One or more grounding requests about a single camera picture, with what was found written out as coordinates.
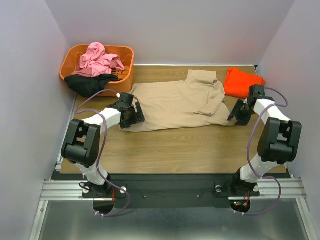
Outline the beige t shirt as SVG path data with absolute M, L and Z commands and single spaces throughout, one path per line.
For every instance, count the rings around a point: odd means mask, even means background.
M 185 80 L 136 83 L 130 93 L 138 98 L 145 121 L 128 132 L 234 124 L 215 71 L 190 69 Z

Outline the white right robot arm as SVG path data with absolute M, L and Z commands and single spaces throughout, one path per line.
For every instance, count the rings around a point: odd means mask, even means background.
M 247 165 L 239 168 L 230 182 L 235 195 L 258 190 L 258 181 L 271 169 L 293 162 L 297 156 L 302 124 L 286 117 L 273 100 L 258 99 L 253 103 L 239 99 L 229 115 L 237 124 L 245 126 L 252 115 L 258 115 L 247 145 Z M 264 128 L 257 145 L 257 154 L 250 157 L 250 147 L 259 122 Z

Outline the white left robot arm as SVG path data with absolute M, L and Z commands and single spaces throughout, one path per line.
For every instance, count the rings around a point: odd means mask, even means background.
M 100 166 L 108 129 L 119 125 L 121 129 L 143 123 L 145 116 L 139 101 L 135 103 L 117 102 L 103 111 L 92 110 L 95 115 L 70 121 L 61 148 L 61 156 L 77 166 L 87 182 L 79 184 L 83 196 L 95 198 L 111 195 L 114 187 L 110 184 L 109 173 Z

